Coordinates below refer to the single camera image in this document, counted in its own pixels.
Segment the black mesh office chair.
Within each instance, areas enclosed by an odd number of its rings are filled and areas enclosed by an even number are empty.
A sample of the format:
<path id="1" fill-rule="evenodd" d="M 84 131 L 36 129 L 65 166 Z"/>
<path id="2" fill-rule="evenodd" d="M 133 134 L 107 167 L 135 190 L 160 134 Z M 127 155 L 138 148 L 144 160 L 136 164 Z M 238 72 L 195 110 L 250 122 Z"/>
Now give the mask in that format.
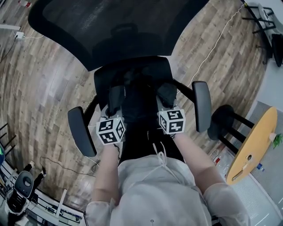
<path id="1" fill-rule="evenodd" d="M 72 53 L 88 71 L 95 71 L 96 96 L 86 110 L 68 112 L 74 142 L 82 155 L 97 154 L 88 124 L 96 106 L 107 107 L 109 87 L 117 71 L 148 68 L 161 78 L 173 78 L 168 62 L 188 23 L 209 0 L 38 0 L 28 22 L 37 32 Z M 191 87 L 173 79 L 195 106 L 196 130 L 211 122 L 208 85 Z"/>

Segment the person's black trousers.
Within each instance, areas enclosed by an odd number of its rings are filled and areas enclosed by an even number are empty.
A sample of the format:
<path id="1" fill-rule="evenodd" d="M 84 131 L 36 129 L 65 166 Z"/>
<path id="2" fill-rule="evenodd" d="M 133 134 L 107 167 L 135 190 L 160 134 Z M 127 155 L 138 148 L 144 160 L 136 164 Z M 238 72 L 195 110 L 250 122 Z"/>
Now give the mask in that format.
<path id="1" fill-rule="evenodd" d="M 170 158 L 184 162 L 172 137 L 164 134 L 158 122 L 153 120 L 127 125 L 119 165 L 126 160 L 155 154 L 153 147 L 156 147 L 158 152 L 166 152 Z"/>

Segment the large clear water jug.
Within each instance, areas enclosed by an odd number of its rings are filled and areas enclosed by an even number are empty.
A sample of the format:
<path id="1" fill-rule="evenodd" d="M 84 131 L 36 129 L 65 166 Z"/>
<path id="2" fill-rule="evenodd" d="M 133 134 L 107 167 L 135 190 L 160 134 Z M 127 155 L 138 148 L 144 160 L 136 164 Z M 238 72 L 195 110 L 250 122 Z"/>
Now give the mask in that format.
<path id="1" fill-rule="evenodd" d="M 224 148 L 222 151 L 215 151 L 211 156 L 213 163 L 215 164 L 218 172 L 223 178 L 226 178 L 226 174 L 232 164 L 234 156 L 230 153 L 230 151 Z"/>

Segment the person's right forearm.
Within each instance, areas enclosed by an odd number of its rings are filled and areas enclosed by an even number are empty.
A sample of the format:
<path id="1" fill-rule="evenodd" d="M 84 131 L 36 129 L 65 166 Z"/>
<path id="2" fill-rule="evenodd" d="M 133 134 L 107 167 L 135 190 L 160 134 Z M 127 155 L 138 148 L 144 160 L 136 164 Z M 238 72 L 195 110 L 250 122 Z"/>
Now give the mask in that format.
<path id="1" fill-rule="evenodd" d="M 173 140 L 202 193 L 210 186 L 224 182 L 210 157 L 190 137 L 185 133 L 178 133 Z"/>

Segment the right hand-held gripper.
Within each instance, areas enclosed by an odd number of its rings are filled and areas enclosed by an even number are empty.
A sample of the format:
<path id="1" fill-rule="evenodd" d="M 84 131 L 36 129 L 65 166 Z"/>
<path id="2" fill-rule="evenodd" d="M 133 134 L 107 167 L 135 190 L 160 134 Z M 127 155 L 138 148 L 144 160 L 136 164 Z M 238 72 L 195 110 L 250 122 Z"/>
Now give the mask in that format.
<path id="1" fill-rule="evenodd" d="M 173 102 L 173 110 L 166 110 L 158 95 L 156 99 L 159 111 L 159 125 L 165 134 L 183 133 L 185 128 L 185 113 L 183 109 L 178 109 L 177 99 Z"/>

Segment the person's white shirt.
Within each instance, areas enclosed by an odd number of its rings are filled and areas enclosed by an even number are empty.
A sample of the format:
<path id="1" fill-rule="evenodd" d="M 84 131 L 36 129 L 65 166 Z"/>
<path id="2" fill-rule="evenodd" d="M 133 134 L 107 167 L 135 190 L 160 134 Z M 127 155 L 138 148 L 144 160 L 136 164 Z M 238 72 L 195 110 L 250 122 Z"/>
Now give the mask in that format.
<path id="1" fill-rule="evenodd" d="M 226 183 L 201 192 L 188 166 L 163 154 L 126 160 L 118 166 L 118 205 L 90 202 L 88 226 L 250 226 L 239 196 Z"/>

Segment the small green potted plant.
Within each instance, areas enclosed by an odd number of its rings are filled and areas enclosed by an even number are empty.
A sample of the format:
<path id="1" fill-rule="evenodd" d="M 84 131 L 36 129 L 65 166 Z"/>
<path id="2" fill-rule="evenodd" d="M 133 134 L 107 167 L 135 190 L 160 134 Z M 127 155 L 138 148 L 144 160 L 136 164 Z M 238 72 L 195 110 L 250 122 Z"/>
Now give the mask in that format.
<path id="1" fill-rule="evenodd" d="M 272 138 L 272 146 L 273 149 L 275 149 L 276 147 L 278 147 L 282 142 L 283 142 L 283 134 L 271 134 Z"/>

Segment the black garment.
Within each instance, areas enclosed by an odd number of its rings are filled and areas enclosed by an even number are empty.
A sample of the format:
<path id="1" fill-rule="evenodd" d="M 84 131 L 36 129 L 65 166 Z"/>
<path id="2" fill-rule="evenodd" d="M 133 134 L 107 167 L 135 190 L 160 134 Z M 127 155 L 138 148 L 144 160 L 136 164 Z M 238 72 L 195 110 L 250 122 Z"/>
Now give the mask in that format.
<path id="1" fill-rule="evenodd" d="M 159 96 L 165 108 L 172 108 L 176 98 L 173 78 L 161 78 L 148 68 L 127 68 L 117 71 L 108 92 L 110 116 L 115 117 L 118 110 L 128 123 L 155 120 L 157 118 L 157 99 Z"/>

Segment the white shelf rack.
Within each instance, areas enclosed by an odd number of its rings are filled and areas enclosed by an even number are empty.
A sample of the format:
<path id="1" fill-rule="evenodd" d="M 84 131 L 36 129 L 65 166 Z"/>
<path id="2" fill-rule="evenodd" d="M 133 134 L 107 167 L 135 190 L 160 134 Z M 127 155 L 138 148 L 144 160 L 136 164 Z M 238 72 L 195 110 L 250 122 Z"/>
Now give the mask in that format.
<path id="1" fill-rule="evenodd" d="M 27 207 L 29 219 L 39 225 L 50 223 L 56 226 L 80 226 L 84 213 L 50 198 L 40 190 L 35 192 L 35 200 Z"/>

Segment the round yellow wooden table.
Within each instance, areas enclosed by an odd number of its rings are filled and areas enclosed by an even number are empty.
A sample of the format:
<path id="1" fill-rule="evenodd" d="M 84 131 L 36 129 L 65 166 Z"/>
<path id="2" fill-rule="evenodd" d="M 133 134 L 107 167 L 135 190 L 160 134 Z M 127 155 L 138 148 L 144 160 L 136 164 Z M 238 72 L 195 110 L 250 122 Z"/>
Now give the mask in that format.
<path id="1" fill-rule="evenodd" d="M 247 136 L 233 128 L 235 120 L 251 129 Z M 275 134 L 276 126 L 277 109 L 275 107 L 270 107 L 256 124 L 235 113 L 230 105 L 222 105 L 213 113 L 207 130 L 209 138 L 220 140 L 235 154 L 226 174 L 227 184 L 237 183 L 257 167 L 272 142 L 271 134 Z M 242 175 L 232 181 L 232 178 L 240 171 Z"/>

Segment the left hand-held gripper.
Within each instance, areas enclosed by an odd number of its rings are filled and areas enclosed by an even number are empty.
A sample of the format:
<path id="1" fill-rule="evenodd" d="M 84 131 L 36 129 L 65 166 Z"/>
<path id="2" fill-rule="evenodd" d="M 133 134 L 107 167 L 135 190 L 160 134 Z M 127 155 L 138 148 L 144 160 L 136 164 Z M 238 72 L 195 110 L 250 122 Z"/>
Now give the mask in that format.
<path id="1" fill-rule="evenodd" d="M 123 141 L 126 127 L 122 111 L 118 110 L 114 118 L 110 118 L 109 108 L 103 109 L 103 116 L 96 123 L 96 134 L 103 145 L 117 144 Z"/>

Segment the person's left forearm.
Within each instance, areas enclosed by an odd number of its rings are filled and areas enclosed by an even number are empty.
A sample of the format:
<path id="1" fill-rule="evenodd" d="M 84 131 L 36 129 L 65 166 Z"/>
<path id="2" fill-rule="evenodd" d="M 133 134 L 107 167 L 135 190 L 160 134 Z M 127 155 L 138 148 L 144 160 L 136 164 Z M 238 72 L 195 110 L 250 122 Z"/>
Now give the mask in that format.
<path id="1" fill-rule="evenodd" d="M 118 177 L 119 151 L 114 145 L 103 147 L 100 165 L 96 174 L 92 201 L 110 202 L 115 205 L 120 201 Z"/>

